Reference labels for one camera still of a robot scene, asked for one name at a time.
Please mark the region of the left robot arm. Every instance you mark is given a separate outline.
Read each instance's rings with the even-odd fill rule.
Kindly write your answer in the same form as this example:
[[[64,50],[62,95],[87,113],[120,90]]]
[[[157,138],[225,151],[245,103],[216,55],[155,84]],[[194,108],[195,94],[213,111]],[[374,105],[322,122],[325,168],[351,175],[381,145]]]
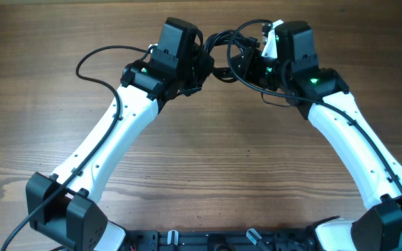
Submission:
[[[27,182],[29,226],[65,250],[134,250],[127,231],[98,206],[105,186],[136,137],[166,102],[202,88],[214,60],[194,24],[170,17],[156,45],[128,64],[111,106],[87,138],[50,175]]]

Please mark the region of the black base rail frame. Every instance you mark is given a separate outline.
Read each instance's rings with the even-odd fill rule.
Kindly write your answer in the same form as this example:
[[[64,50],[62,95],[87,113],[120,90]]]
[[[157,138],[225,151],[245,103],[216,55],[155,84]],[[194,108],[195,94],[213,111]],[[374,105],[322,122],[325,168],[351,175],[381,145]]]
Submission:
[[[194,250],[321,250],[310,229],[263,231],[129,231],[121,244],[123,251]]]

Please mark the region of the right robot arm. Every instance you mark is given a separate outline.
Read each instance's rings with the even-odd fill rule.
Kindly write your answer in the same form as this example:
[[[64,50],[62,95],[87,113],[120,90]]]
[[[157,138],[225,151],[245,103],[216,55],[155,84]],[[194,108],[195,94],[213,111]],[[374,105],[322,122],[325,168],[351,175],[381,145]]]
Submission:
[[[264,48],[232,30],[228,56],[232,77],[262,96],[284,98],[331,144],[353,178],[365,214],[356,220],[333,216],[308,226],[297,238],[290,230],[274,247],[303,250],[402,250],[402,166],[360,112],[349,86],[331,68],[321,68],[313,32],[304,21],[262,20]]]

